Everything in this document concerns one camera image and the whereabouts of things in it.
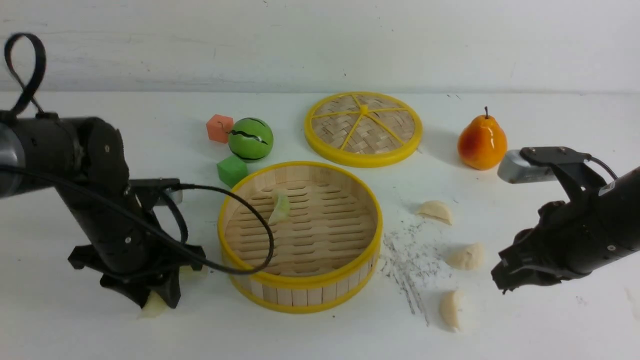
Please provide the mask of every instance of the black cable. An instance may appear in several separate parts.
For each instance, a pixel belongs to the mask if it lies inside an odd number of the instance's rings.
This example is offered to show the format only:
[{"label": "black cable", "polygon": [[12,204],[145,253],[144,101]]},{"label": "black cable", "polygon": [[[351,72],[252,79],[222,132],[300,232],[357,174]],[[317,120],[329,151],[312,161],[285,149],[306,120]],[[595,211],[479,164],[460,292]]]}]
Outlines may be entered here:
[{"label": "black cable", "polygon": [[129,210],[123,208],[122,206],[116,204],[115,202],[103,197],[99,193],[93,192],[91,190],[87,190],[87,189],[83,188],[82,186],[78,186],[78,185],[72,183],[71,181],[63,179],[61,177],[52,176],[52,175],[41,173],[41,172],[34,172],[34,171],[27,170],[25,168],[13,167],[13,166],[9,166],[9,165],[0,165],[0,171],[9,172],[9,173],[12,173],[12,174],[20,174],[20,175],[24,175],[24,176],[35,177],[35,178],[37,178],[39,180],[47,181],[47,182],[49,182],[49,183],[51,183],[53,185],[64,186],[65,188],[67,188],[69,190],[72,190],[74,192],[77,192],[77,193],[80,193],[80,194],[82,194],[84,196],[87,196],[87,197],[89,197],[89,198],[91,198],[93,200],[96,200],[97,202],[101,203],[102,205],[105,205],[107,208],[109,208],[109,209],[115,211],[116,213],[122,215],[123,217],[128,218],[129,220],[133,221],[136,225],[143,227],[148,232],[156,235],[167,246],[171,247],[176,252],[179,252],[185,258],[188,258],[188,259],[190,259],[190,260],[192,260],[192,261],[194,261],[196,263],[200,263],[202,265],[208,266],[208,267],[210,267],[212,269],[219,270],[221,272],[225,272],[227,274],[231,274],[231,275],[251,275],[251,274],[255,274],[257,272],[262,271],[267,266],[269,266],[269,262],[271,261],[271,258],[273,258],[273,251],[275,249],[275,241],[273,239],[273,233],[271,232],[271,228],[269,228],[269,225],[267,224],[265,219],[246,200],[244,200],[240,196],[238,196],[238,195],[236,195],[236,194],[234,194],[234,193],[232,193],[230,191],[227,191],[225,189],[222,189],[222,188],[216,188],[214,186],[195,185],[195,184],[181,184],[181,185],[179,185],[180,188],[182,188],[182,189],[203,189],[203,190],[211,190],[211,191],[223,193],[223,194],[225,194],[227,196],[232,197],[233,199],[237,200],[238,202],[240,202],[242,205],[247,207],[258,218],[258,220],[260,221],[262,226],[266,229],[267,236],[269,237],[269,252],[267,253],[267,257],[264,260],[264,262],[262,264],[256,266],[256,267],[252,268],[252,269],[241,270],[241,269],[236,269],[236,268],[230,268],[228,266],[220,265],[220,264],[214,263],[212,261],[209,261],[208,259],[203,258],[203,257],[199,256],[198,254],[195,254],[195,253],[189,251],[188,249],[183,247],[182,244],[180,244],[178,241],[176,241],[171,236],[169,236],[169,234],[165,233],[162,230],[157,229],[153,225],[150,225],[144,219],[138,217],[134,213],[131,213]]},{"label": "black cable", "polygon": [[611,170],[610,167],[607,166],[607,164],[605,164],[602,160],[589,155],[589,161],[593,161],[594,163],[600,165],[607,173],[609,173],[609,175],[611,177],[613,177],[614,180],[616,180],[618,178],[618,176],[616,175],[615,172],[613,172],[613,170]]},{"label": "black cable", "polygon": [[[26,85],[22,82],[15,69],[13,69],[13,61],[11,59],[11,51],[13,50],[13,46],[22,37],[26,37],[31,42],[31,45],[33,45],[33,51],[35,52],[33,75]],[[27,105],[29,105],[29,101],[31,101],[38,109],[38,112],[43,113],[44,111],[42,110],[36,99],[33,97],[36,94],[36,91],[38,91],[38,87],[40,87],[40,83],[44,78],[44,72],[47,68],[47,54],[45,52],[42,41],[40,41],[37,36],[30,33],[12,34],[4,44],[4,61],[6,62],[7,69],[9,69],[9,74],[11,74],[11,77],[15,79],[22,88],[22,94],[20,95],[18,101],[15,103],[13,109],[11,109],[10,112],[15,116],[20,115],[27,108]]]},{"label": "black cable", "polygon": [[184,216],[182,216],[180,209],[178,209],[178,205],[175,204],[175,201],[173,201],[166,192],[160,190],[158,191],[158,195],[164,200],[166,207],[169,208],[175,222],[178,224],[178,229],[180,229],[180,243],[186,243],[189,238],[189,228],[187,227],[187,222],[184,221]]}]

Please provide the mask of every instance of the foam cube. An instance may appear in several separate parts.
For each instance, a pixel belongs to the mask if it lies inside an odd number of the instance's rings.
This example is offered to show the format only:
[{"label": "foam cube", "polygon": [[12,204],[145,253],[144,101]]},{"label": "foam cube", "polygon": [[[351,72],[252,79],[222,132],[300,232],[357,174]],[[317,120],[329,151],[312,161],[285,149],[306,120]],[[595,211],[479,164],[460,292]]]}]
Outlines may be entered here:
[{"label": "foam cube", "polygon": [[236,155],[231,155],[228,158],[218,163],[218,177],[228,187],[232,188],[240,180],[246,178],[249,175],[249,170],[246,167],[246,163]]},{"label": "foam cube", "polygon": [[213,117],[207,121],[209,140],[221,143],[229,142],[229,131],[231,131],[233,126],[233,118],[218,114],[213,115]]}]

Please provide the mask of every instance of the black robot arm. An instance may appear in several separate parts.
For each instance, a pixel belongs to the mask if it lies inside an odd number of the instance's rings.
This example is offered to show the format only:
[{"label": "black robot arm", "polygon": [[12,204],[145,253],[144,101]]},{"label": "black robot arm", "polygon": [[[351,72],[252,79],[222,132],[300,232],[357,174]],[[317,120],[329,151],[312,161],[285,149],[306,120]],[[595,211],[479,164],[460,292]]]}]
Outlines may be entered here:
[{"label": "black robot arm", "polygon": [[566,147],[528,147],[509,151],[499,176],[510,183],[557,179],[569,202],[549,202],[540,221],[520,231],[500,251],[491,271],[498,289],[549,286],[578,279],[640,248],[640,168],[607,184],[585,161],[602,162]]},{"label": "black robot arm", "polygon": [[[36,52],[35,71],[28,84],[15,73],[11,50],[28,38]],[[245,200],[212,186],[180,184],[178,179],[129,179],[120,132],[97,117],[61,119],[42,111],[33,98],[44,77],[46,56],[40,40],[28,33],[7,40],[4,55],[11,75],[23,92],[17,104],[0,111],[0,197],[19,195],[53,186],[81,226],[90,245],[76,247],[68,260],[76,269],[102,273],[100,285],[130,298],[140,307],[151,291],[171,308],[180,299],[179,269],[207,265],[237,275],[266,268],[273,256],[273,233],[266,221]],[[38,113],[32,119],[19,115],[29,102]],[[186,223],[172,195],[183,189],[224,193],[257,216],[269,237],[269,253],[252,269],[233,269],[205,258],[200,246],[185,244]],[[165,204],[174,214],[181,233],[175,241],[160,227],[154,207]]]}]

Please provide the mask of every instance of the green ball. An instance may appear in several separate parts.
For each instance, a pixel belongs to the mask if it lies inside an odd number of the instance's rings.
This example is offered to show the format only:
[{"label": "green ball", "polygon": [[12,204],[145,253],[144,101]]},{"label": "green ball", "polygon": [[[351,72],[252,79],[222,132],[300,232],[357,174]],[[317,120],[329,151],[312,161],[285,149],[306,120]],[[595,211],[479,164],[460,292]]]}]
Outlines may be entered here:
[{"label": "green ball", "polygon": [[229,133],[229,149],[246,163],[264,159],[273,148],[273,132],[262,120],[238,120]]}]

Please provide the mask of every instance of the woven bamboo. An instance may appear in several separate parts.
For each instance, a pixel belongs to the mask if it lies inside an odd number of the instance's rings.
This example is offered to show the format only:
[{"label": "woven bamboo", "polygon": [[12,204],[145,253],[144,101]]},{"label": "woven bamboo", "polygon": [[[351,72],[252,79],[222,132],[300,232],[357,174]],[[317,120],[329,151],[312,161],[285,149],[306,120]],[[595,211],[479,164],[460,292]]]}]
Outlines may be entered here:
[{"label": "woven bamboo", "polygon": [[353,92],[317,103],[307,115],[305,136],[312,148],[329,160],[377,167],[409,156],[420,143],[422,124],[400,100]]},{"label": "woven bamboo", "polygon": [[[265,271],[232,277],[250,299],[306,313],[340,304],[368,281],[380,247],[380,209],[353,175],[320,163],[285,163],[252,174],[234,192],[264,218],[273,211],[275,192],[285,193],[291,205],[289,218],[271,226],[276,247]],[[226,263],[263,262],[268,237],[248,209],[228,200],[218,227]]]}]

